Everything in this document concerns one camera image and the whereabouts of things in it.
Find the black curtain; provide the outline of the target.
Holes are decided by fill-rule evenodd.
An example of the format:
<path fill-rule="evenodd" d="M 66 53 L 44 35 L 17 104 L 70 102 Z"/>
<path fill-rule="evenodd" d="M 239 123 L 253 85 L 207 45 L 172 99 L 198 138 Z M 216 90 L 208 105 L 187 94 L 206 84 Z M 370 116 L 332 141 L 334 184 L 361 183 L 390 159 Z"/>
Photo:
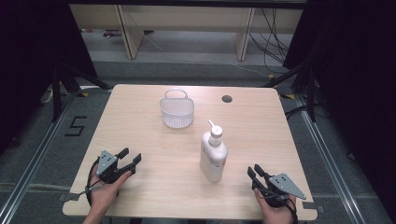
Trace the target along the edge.
<path fill-rule="evenodd" d="M 67 0 L 0 0 L 0 155 L 57 71 L 96 77 Z"/>
<path fill-rule="evenodd" d="M 300 63 L 325 22 L 316 79 L 327 107 L 396 224 L 396 0 L 306 0 L 284 66 Z"/>

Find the black metal stand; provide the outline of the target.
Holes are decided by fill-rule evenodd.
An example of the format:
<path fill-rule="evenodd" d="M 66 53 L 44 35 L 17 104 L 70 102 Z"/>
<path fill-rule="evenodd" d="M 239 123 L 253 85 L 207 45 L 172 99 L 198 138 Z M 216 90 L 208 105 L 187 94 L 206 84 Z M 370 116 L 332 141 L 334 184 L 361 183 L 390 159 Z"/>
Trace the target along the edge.
<path fill-rule="evenodd" d="M 101 81 L 96 74 L 91 75 L 67 63 L 56 63 L 51 75 L 53 121 L 59 118 L 63 111 L 61 102 L 61 86 L 64 86 L 67 92 L 77 93 L 81 91 L 81 87 L 78 85 L 76 77 L 82 77 L 103 90 L 112 89 L 112 86 Z"/>
<path fill-rule="evenodd" d="M 270 82 L 263 84 L 263 88 L 273 88 L 275 85 L 281 82 L 295 77 L 291 90 L 294 93 L 301 93 L 303 90 L 307 90 L 307 104 L 305 105 L 307 109 L 308 117 L 311 118 L 312 122 L 316 121 L 315 118 L 315 73 L 310 65 L 310 63 L 303 62 L 292 68 L 286 74 L 277 77 Z"/>

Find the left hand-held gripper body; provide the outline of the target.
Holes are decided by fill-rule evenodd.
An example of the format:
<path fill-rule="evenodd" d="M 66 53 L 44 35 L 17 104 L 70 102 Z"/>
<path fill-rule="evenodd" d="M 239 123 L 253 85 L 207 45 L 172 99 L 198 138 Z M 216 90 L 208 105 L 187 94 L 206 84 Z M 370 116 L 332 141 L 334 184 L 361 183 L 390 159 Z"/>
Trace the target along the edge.
<path fill-rule="evenodd" d="M 123 174 L 123 170 L 118 168 L 118 155 L 113 155 L 103 150 L 99 156 L 96 175 L 105 183 L 112 184 Z"/>

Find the white plastic basket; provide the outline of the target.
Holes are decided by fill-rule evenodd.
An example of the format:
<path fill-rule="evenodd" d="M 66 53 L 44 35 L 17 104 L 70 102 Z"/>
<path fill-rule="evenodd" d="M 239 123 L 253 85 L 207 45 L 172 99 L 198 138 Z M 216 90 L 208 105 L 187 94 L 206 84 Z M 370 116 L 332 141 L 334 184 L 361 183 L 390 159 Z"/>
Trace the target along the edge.
<path fill-rule="evenodd" d="M 173 129 L 183 129 L 193 122 L 194 101 L 182 89 L 170 89 L 160 101 L 163 123 Z"/>

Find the person's left hand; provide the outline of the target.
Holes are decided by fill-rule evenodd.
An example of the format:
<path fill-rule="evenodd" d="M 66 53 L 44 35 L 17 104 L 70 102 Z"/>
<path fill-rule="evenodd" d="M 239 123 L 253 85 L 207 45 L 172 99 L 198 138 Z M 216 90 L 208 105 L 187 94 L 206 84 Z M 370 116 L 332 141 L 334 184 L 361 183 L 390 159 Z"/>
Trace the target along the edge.
<path fill-rule="evenodd" d="M 131 172 L 127 171 L 121 175 L 118 180 L 112 184 L 104 184 L 98 189 L 94 189 L 91 193 L 92 206 L 89 215 L 96 219 L 102 219 L 107 210 L 116 199 L 117 192 L 121 185 L 131 176 Z"/>

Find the grey tape strip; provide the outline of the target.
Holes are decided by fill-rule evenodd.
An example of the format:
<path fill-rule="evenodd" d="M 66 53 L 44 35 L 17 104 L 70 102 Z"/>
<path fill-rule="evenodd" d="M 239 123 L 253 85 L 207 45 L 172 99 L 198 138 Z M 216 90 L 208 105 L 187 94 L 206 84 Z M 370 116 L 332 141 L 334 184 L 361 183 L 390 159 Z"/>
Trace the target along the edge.
<path fill-rule="evenodd" d="M 63 193 L 59 196 L 58 200 L 61 202 L 77 201 L 80 195 L 76 193 Z"/>
<path fill-rule="evenodd" d="M 302 202 L 304 209 L 315 209 L 318 213 L 325 213 L 325 208 L 322 205 L 316 205 L 315 203 L 311 202 Z"/>

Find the white pump bottle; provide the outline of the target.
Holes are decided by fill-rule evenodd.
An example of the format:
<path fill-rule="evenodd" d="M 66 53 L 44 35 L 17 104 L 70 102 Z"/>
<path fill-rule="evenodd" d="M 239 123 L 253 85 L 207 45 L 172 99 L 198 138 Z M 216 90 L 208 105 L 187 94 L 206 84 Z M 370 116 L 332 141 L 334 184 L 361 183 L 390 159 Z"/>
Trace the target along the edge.
<path fill-rule="evenodd" d="M 211 128 L 201 137 L 200 167 L 205 177 L 212 183 L 221 180 L 228 157 L 228 148 L 222 141 L 223 129 L 212 120 Z"/>

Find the beige wooden desk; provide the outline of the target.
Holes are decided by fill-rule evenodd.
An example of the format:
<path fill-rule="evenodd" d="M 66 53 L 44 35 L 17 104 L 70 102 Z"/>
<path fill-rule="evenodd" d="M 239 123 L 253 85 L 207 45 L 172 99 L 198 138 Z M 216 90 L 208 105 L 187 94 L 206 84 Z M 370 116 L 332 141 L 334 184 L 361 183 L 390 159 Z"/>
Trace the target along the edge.
<path fill-rule="evenodd" d="M 80 28 L 119 30 L 127 57 L 136 57 L 145 30 L 232 33 L 239 61 L 243 61 L 251 33 L 292 35 L 300 9 L 258 7 L 161 7 L 72 4 Z"/>

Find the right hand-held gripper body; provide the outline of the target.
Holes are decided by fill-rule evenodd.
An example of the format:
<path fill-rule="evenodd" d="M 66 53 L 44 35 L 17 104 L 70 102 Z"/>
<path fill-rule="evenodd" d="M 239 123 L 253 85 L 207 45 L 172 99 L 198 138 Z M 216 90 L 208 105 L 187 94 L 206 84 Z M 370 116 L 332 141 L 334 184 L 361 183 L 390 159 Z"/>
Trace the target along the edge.
<path fill-rule="evenodd" d="M 294 184 L 294 182 L 286 175 L 266 175 L 264 177 L 266 185 L 259 179 L 254 179 L 254 188 L 258 189 L 264 200 L 271 207 L 281 207 L 287 203 L 290 195 L 302 200 L 306 199 L 305 194 Z"/>

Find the aluminium floor rail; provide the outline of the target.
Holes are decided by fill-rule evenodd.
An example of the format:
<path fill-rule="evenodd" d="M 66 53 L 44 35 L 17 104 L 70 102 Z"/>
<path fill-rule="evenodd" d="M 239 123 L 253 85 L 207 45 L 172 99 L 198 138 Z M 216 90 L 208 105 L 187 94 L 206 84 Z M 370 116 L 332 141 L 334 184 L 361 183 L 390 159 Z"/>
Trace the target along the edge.
<path fill-rule="evenodd" d="M 308 131 L 313 138 L 316 148 L 318 149 L 318 153 L 329 173 L 336 192 L 346 209 L 346 213 L 349 216 L 351 223 L 367 224 L 355 197 L 352 195 L 346 180 L 342 176 L 321 132 L 318 129 L 318 125 L 311 119 L 307 112 L 304 111 L 302 113 L 302 117 Z"/>
<path fill-rule="evenodd" d="M 39 166 L 47 155 L 50 144 L 64 122 L 64 116 L 76 97 L 77 95 L 75 93 L 68 93 L 65 96 L 64 101 L 61 102 L 61 111 L 51 119 L 45 134 L 40 138 L 39 145 L 35 148 L 35 153 L 24 166 L 18 181 L 10 186 L 10 193 L 5 202 L 0 206 L 0 224 L 9 224 L 13 218 Z"/>

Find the person's right hand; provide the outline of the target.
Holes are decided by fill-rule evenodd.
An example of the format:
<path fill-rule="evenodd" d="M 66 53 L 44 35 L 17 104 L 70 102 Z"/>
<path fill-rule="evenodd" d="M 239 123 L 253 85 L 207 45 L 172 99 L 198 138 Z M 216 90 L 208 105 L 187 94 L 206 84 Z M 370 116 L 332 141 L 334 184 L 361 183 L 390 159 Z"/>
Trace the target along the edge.
<path fill-rule="evenodd" d="M 262 223 L 263 224 L 293 224 L 294 217 L 290 211 L 296 203 L 296 198 L 293 195 L 289 196 L 287 205 L 282 207 L 272 207 L 263 198 L 258 189 L 254 189 L 256 200 L 262 210 Z"/>

